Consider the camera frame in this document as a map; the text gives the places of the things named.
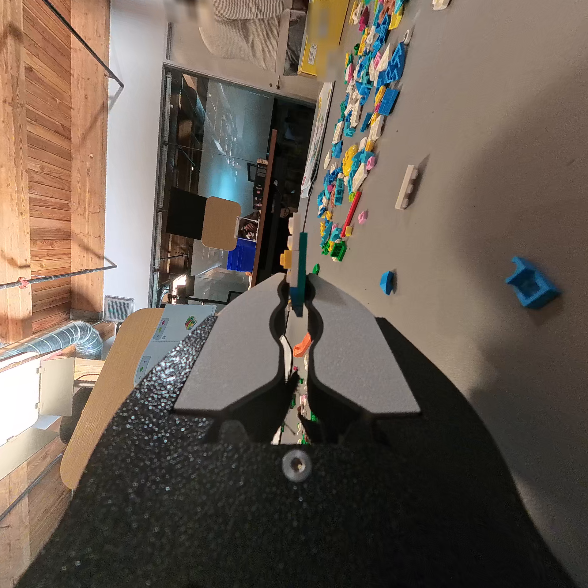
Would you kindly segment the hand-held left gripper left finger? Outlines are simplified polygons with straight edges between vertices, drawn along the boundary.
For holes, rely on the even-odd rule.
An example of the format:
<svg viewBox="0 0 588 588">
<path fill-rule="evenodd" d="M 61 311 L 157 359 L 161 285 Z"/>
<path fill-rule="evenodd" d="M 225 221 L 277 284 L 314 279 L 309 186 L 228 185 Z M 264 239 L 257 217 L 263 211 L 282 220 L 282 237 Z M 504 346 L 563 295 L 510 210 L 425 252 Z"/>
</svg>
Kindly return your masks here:
<svg viewBox="0 0 588 588">
<path fill-rule="evenodd" d="M 236 415 L 285 405 L 288 284 L 276 273 L 229 303 L 217 316 L 175 402 L 179 413 Z"/>
</svg>

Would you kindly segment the teal white yellow brick assembly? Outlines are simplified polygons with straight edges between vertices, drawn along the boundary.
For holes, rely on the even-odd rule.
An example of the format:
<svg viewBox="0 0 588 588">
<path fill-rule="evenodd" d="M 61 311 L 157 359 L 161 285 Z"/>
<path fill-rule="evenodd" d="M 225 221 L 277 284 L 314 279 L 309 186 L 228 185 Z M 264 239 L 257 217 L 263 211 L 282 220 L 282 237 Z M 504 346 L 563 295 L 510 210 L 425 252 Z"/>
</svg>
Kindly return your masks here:
<svg viewBox="0 0 588 588">
<path fill-rule="evenodd" d="M 286 283 L 289 286 L 290 307 L 301 318 L 305 305 L 307 233 L 302 230 L 303 218 L 294 213 L 288 220 L 286 249 L 280 256 L 280 264 L 286 269 Z"/>
</svg>

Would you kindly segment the grey desk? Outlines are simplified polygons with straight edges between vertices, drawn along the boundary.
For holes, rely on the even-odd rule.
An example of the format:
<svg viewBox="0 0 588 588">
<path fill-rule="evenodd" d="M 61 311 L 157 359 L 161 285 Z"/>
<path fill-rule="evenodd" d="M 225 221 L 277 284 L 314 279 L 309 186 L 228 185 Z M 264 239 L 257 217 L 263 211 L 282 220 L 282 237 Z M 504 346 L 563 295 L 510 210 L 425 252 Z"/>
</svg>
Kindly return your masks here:
<svg viewBox="0 0 588 588">
<path fill-rule="evenodd" d="M 536 528 L 587 587 L 587 1 L 409 1 L 400 94 L 344 261 L 307 268 L 386 318 L 452 380 Z M 419 177 L 396 210 L 408 165 Z M 519 256 L 562 292 L 534 311 Z M 380 289 L 396 273 L 394 292 Z"/>
</svg>

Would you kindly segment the printed instruction sheet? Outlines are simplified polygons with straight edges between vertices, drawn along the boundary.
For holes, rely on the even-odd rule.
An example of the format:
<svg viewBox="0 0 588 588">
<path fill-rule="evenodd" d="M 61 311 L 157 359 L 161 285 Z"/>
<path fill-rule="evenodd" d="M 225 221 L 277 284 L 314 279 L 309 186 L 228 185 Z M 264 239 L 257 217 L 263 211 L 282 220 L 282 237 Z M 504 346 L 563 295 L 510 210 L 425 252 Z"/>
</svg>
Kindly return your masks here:
<svg viewBox="0 0 588 588">
<path fill-rule="evenodd" d="M 183 341 L 209 316 L 214 316 L 217 305 L 176 305 L 164 307 L 157 327 L 136 366 L 134 385 L 153 369 L 173 348 Z"/>
</svg>

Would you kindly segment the blue plastic crates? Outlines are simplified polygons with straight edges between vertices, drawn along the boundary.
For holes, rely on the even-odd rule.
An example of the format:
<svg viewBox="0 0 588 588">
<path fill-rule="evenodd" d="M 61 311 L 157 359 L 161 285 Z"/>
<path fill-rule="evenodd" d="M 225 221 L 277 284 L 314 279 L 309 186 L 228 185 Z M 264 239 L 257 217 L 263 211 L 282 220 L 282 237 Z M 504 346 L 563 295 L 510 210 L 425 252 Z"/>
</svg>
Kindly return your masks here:
<svg viewBox="0 0 588 588">
<path fill-rule="evenodd" d="M 236 247 L 228 253 L 227 270 L 252 272 L 254 269 L 255 252 L 255 241 L 238 238 Z"/>
</svg>

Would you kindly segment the metal vent grille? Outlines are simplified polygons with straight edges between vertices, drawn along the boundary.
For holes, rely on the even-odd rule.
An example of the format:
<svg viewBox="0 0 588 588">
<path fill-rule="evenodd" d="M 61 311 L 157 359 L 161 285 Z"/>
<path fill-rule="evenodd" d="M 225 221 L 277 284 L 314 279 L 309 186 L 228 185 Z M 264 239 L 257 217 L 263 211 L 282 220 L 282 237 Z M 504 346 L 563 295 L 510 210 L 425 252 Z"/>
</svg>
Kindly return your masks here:
<svg viewBox="0 0 588 588">
<path fill-rule="evenodd" d="M 135 300 L 105 295 L 102 320 L 116 324 L 124 322 L 134 312 Z"/>
</svg>

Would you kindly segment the tan rounded board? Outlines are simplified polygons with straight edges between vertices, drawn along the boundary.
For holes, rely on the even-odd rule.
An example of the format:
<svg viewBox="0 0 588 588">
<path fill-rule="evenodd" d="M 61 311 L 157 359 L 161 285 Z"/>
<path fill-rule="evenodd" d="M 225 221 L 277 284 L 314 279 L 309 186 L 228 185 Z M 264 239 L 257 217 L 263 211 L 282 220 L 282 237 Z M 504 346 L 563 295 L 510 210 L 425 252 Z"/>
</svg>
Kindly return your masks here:
<svg viewBox="0 0 588 588">
<path fill-rule="evenodd" d="M 237 246 L 236 226 L 241 216 L 238 202 L 216 196 L 206 199 L 202 226 L 202 245 L 230 252 Z"/>
</svg>

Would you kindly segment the long red bar brick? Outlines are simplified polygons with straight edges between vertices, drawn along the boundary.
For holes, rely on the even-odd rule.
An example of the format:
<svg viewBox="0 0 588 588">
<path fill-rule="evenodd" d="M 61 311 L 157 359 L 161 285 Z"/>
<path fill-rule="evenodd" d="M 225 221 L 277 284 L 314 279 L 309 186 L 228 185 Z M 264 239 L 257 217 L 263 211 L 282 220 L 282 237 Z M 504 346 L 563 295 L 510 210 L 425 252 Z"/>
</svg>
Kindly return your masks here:
<svg viewBox="0 0 588 588">
<path fill-rule="evenodd" d="M 353 193 L 353 195 L 354 195 L 353 201 L 351 202 L 351 206 L 349 208 L 347 217 L 346 217 L 345 222 L 344 222 L 344 224 L 342 226 L 342 230 L 341 230 L 342 238 L 345 238 L 347 236 L 347 229 L 350 226 L 351 221 L 352 221 L 352 219 L 354 217 L 354 214 L 356 212 L 357 206 L 358 206 L 359 201 L 360 201 L 361 196 L 362 196 L 362 191 L 361 190 L 357 190 L 357 191 L 355 191 Z"/>
</svg>

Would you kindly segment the black panel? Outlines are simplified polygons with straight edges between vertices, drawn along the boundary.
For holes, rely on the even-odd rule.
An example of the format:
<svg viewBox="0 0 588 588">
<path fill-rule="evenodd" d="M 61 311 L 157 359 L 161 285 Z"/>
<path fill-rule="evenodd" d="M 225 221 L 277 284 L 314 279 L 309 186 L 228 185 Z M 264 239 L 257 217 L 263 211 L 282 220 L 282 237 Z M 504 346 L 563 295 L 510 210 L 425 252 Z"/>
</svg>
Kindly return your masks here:
<svg viewBox="0 0 588 588">
<path fill-rule="evenodd" d="M 204 196 L 171 187 L 166 233 L 201 240 L 207 200 Z"/>
</svg>

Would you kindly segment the long white brick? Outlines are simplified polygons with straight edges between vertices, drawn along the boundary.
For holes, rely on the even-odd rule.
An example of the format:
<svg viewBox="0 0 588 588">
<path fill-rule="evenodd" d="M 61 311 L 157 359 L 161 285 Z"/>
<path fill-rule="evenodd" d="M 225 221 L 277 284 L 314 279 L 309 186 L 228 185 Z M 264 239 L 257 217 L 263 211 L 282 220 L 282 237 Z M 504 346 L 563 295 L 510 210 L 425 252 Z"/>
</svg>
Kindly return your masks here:
<svg viewBox="0 0 588 588">
<path fill-rule="evenodd" d="M 415 165 L 408 165 L 403 177 L 398 198 L 394 205 L 396 210 L 404 210 L 410 205 L 415 182 L 419 177 L 419 168 Z"/>
</svg>

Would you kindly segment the black metal rod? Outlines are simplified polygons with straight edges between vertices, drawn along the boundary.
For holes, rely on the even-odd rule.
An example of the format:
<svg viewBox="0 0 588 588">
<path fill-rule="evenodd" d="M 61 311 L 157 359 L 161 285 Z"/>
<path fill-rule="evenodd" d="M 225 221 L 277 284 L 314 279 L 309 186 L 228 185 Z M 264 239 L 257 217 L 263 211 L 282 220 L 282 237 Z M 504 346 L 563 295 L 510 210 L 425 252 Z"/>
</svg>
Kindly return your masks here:
<svg viewBox="0 0 588 588">
<path fill-rule="evenodd" d="M 118 266 L 116 264 L 112 263 L 110 265 L 103 266 L 100 268 L 82 269 L 82 270 L 78 270 L 78 271 L 74 271 L 74 272 L 60 273 L 60 274 L 52 275 L 52 276 L 34 276 L 34 277 L 30 277 L 30 278 L 19 277 L 14 282 L 1 283 L 1 290 L 8 290 L 8 289 L 13 289 L 13 288 L 25 289 L 28 286 L 31 286 L 34 284 L 58 281 L 61 279 L 66 279 L 66 278 L 71 278 L 71 277 L 78 277 L 78 276 L 84 276 L 84 275 L 89 275 L 89 274 L 93 274 L 93 273 L 105 272 L 107 270 L 116 269 L 117 267 Z"/>
<path fill-rule="evenodd" d="M 91 48 L 91 46 L 83 39 L 71 23 L 62 15 L 62 13 L 50 1 L 42 1 L 43 4 L 53 13 L 53 15 L 62 23 L 62 25 L 70 32 L 70 34 L 82 45 L 83 48 L 92 56 L 92 58 L 102 67 L 109 79 L 114 80 L 121 89 L 125 88 L 124 83 L 120 78 L 114 74 L 105 61 Z"/>
</svg>

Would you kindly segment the white cabinet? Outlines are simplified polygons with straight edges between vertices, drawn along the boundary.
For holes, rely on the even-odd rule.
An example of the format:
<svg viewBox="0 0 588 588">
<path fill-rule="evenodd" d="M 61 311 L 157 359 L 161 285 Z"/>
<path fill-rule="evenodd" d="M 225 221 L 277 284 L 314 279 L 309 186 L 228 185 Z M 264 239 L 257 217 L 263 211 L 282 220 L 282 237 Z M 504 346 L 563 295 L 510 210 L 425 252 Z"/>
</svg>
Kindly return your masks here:
<svg viewBox="0 0 588 588">
<path fill-rule="evenodd" d="M 33 355 L 1 362 L 1 445 L 45 416 L 73 413 L 75 359 Z"/>
</svg>

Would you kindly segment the white instruction booklet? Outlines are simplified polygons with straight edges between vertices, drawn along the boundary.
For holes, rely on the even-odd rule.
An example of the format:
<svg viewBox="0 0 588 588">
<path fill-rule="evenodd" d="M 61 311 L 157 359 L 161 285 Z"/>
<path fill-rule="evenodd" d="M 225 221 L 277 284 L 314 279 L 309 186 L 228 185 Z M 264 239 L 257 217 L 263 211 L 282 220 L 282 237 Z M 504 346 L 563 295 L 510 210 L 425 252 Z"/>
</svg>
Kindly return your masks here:
<svg viewBox="0 0 588 588">
<path fill-rule="evenodd" d="M 300 198 L 305 199 L 311 193 L 313 182 L 319 170 L 319 159 L 324 142 L 326 123 L 329 117 L 329 109 L 332 102 L 334 82 L 323 84 L 315 109 L 315 120 L 311 133 L 311 141 L 307 153 L 303 180 L 300 187 Z"/>
</svg>

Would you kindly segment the pile of colourful toy bricks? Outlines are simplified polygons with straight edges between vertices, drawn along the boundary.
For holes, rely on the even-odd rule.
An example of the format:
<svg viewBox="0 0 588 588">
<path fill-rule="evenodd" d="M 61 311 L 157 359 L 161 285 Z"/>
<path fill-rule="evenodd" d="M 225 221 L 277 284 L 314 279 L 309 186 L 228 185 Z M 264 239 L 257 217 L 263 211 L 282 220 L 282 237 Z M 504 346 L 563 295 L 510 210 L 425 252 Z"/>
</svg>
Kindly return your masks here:
<svg viewBox="0 0 588 588">
<path fill-rule="evenodd" d="M 341 230 L 353 193 L 362 190 L 377 163 L 376 144 L 398 101 L 411 30 L 393 39 L 408 1 L 354 1 L 349 26 L 358 42 L 346 53 L 345 95 L 327 151 L 323 188 L 318 195 L 321 254 L 330 257 L 330 242 L 344 240 Z"/>
</svg>

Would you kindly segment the yellow cardboard box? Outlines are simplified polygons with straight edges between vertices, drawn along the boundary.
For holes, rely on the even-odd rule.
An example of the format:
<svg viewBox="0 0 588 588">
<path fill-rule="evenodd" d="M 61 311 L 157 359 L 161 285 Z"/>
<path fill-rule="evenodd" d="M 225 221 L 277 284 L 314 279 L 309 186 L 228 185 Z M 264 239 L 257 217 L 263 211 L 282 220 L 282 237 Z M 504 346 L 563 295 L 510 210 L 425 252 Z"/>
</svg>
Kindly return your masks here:
<svg viewBox="0 0 588 588">
<path fill-rule="evenodd" d="M 327 81 L 339 51 L 349 1 L 309 1 L 298 75 Z"/>
</svg>

